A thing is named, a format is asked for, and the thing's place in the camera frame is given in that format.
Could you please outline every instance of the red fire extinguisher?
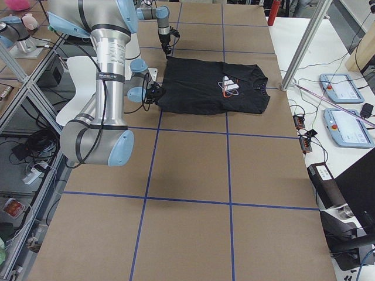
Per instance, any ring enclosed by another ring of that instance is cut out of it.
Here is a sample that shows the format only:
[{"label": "red fire extinguisher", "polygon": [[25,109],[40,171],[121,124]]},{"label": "red fire extinguisher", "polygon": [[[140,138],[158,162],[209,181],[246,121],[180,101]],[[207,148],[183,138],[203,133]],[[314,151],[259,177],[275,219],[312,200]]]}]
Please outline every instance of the red fire extinguisher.
[{"label": "red fire extinguisher", "polygon": [[274,0],[272,3],[271,12],[270,12],[270,15],[268,16],[268,22],[267,22],[269,26],[274,25],[277,12],[279,11],[279,8],[280,8],[280,3],[281,3],[281,0]]}]

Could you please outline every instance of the white table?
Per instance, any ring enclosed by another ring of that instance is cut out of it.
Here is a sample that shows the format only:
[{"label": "white table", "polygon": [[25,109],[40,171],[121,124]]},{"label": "white table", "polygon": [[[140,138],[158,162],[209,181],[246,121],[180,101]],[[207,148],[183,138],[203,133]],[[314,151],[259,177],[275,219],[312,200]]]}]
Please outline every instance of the white table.
[{"label": "white table", "polygon": [[[288,66],[295,54],[295,51],[299,45],[299,42],[305,32],[305,29],[309,23],[309,19],[300,18],[276,18],[273,26],[270,26],[270,33],[272,41],[274,44],[276,55],[278,56],[278,63],[282,75],[288,69]],[[310,66],[305,69],[298,70],[295,79],[298,81],[301,78],[307,78],[309,80],[318,81],[319,75],[321,73],[348,73],[352,79],[357,79],[362,77],[360,73],[348,72],[345,68],[345,61],[349,58],[349,54],[341,42],[340,37],[334,30],[333,26],[329,20],[324,19],[321,23],[309,49],[300,65],[300,67],[305,67],[309,64],[322,64],[330,63],[331,61],[337,60],[332,64]],[[367,85],[365,79],[359,79],[354,81],[357,87],[362,87]],[[323,94],[323,91],[319,83],[313,83],[306,80],[300,80],[299,84],[316,94]],[[361,94],[364,96],[365,102],[375,105],[375,95],[372,93],[369,87],[360,90]],[[296,104],[302,106],[306,112],[314,112],[315,108],[303,101],[299,90],[295,87],[289,87],[288,98],[294,100]],[[303,94],[304,98],[311,103],[318,105],[319,99],[309,95]],[[360,111],[362,104],[341,104],[342,107],[347,109],[356,109]],[[313,122],[315,114],[308,114],[305,116],[305,125],[308,130],[311,129],[313,124],[313,129],[317,131],[317,138],[321,142],[322,146],[328,151],[329,159],[327,161],[327,166],[332,172],[334,177],[337,177],[343,171],[345,171],[350,165],[359,160],[364,156],[369,150],[368,149],[356,149],[356,148],[339,148],[335,145],[334,141],[330,137],[328,130],[325,128],[325,123],[323,120],[323,110],[325,108],[332,108],[331,105],[322,102],[319,106],[318,114],[315,122]],[[295,107],[291,108],[292,113],[294,113]],[[297,113],[301,113],[302,110],[297,108]],[[375,118],[370,118],[369,121],[374,122]],[[371,136],[375,138],[375,130],[369,131]],[[306,166],[308,167],[312,163],[319,163],[323,161],[323,151],[322,149],[312,144],[313,152],[307,153],[305,158]],[[356,273],[351,273],[349,270],[343,272],[338,267],[336,261],[332,259],[337,280],[343,280],[347,275],[352,277],[352,281],[356,278]],[[360,281],[373,281],[375,278],[375,266],[366,266],[362,269],[360,275]]]}]

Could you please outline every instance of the light blue joint cap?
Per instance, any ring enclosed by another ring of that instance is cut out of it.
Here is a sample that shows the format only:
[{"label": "light blue joint cap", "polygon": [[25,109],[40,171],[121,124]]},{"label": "light blue joint cap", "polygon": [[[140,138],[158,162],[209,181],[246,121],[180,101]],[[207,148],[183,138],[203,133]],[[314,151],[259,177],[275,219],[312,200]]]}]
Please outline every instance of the light blue joint cap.
[{"label": "light blue joint cap", "polygon": [[112,148],[110,157],[108,158],[108,166],[123,166],[131,156],[134,146],[134,134],[130,130],[126,130],[118,138],[115,146]]},{"label": "light blue joint cap", "polygon": [[142,87],[134,87],[128,91],[127,97],[132,102],[141,102],[145,98],[146,91]]},{"label": "light blue joint cap", "polygon": [[6,48],[10,48],[13,46],[13,42],[10,41],[8,38],[4,37],[4,36],[0,36],[0,42],[3,43],[3,45],[6,47]]},{"label": "light blue joint cap", "polygon": [[158,19],[165,19],[169,16],[169,9],[167,6],[161,6],[156,8],[156,17]]},{"label": "light blue joint cap", "polygon": [[141,9],[137,9],[137,18],[139,20],[145,20],[145,17],[143,16],[143,13],[142,13],[142,10]]},{"label": "light blue joint cap", "polygon": [[131,33],[138,31],[138,18],[132,0],[116,0],[122,19]]},{"label": "light blue joint cap", "polygon": [[17,16],[6,16],[0,20],[5,23],[21,23],[22,22],[21,19]]},{"label": "light blue joint cap", "polygon": [[140,73],[145,71],[148,68],[148,65],[143,59],[135,59],[130,64],[130,70],[134,73]]},{"label": "light blue joint cap", "polygon": [[79,26],[63,19],[54,13],[48,12],[49,25],[56,31],[80,38],[90,38],[90,34]]}]

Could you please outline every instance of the pink object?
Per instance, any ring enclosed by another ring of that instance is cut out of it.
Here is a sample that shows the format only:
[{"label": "pink object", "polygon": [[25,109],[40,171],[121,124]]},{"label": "pink object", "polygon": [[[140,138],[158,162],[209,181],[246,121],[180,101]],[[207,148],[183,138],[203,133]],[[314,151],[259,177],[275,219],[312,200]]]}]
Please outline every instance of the pink object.
[{"label": "pink object", "polygon": [[22,11],[30,8],[29,0],[4,0],[10,10]]},{"label": "pink object", "polygon": [[23,25],[29,30],[34,30],[38,28],[38,22],[33,17],[32,13],[27,13],[22,17]]}]

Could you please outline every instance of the black t-shirt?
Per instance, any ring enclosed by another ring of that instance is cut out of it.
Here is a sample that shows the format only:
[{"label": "black t-shirt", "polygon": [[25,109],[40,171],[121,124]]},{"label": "black t-shirt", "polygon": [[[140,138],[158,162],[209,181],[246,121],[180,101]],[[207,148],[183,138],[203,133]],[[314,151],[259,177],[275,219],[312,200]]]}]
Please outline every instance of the black t-shirt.
[{"label": "black t-shirt", "polygon": [[[229,88],[223,80],[234,89],[226,91]],[[257,65],[168,57],[162,85],[166,93],[156,104],[174,113],[261,114],[270,100],[265,90],[267,80]]]}]

